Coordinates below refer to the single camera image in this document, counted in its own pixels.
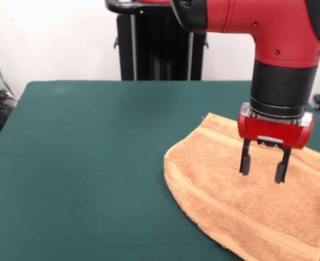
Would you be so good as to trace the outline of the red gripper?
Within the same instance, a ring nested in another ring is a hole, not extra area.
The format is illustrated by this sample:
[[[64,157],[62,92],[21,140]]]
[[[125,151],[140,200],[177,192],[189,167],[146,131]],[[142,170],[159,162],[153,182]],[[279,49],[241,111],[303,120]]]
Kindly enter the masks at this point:
[[[313,113],[306,113],[299,123],[283,123],[240,114],[237,126],[239,135],[243,139],[243,147],[239,172],[244,176],[249,174],[251,162],[249,154],[250,142],[264,141],[281,145],[277,148],[283,151],[283,158],[277,165],[275,182],[278,184],[284,183],[292,148],[302,149],[306,146],[314,123],[315,117]]]

